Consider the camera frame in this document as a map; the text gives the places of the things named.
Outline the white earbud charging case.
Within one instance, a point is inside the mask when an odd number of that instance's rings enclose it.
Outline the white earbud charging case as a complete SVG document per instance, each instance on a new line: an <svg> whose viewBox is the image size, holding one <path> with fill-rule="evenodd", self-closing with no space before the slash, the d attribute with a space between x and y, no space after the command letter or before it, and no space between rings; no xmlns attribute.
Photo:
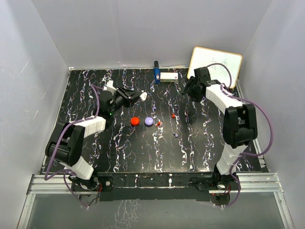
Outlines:
<svg viewBox="0 0 305 229"><path fill-rule="evenodd" d="M140 95L140 99L142 102L144 102L147 98L147 93L146 92L143 92L141 95Z"/></svg>

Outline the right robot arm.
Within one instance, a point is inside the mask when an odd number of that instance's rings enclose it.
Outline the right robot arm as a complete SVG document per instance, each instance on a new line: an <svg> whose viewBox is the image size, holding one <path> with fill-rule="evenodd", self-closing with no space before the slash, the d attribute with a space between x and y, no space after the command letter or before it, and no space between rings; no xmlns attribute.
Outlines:
<svg viewBox="0 0 305 229"><path fill-rule="evenodd" d="M234 181L236 164L244 150L257 138L255 106L234 99L223 83L211 79L207 67L194 70L194 76L189 78L182 94L187 94L194 102L206 98L224 115L222 133L225 144L222 155L214 167L212 177L204 182L217 189L224 189Z"/></svg>

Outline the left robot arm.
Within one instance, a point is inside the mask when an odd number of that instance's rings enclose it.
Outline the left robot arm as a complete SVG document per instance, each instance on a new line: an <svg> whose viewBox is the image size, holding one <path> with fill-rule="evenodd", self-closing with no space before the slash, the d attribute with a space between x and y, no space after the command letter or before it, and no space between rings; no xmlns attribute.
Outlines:
<svg viewBox="0 0 305 229"><path fill-rule="evenodd" d="M138 100L145 101L147 93L121 86L105 86L100 93L92 86L97 99L96 113L70 123L57 123L45 148L45 155L64 166L64 173L72 176L72 182L87 190L98 186L94 168L82 157L84 139L103 132L113 122L114 113L121 107L129 108Z"/></svg>

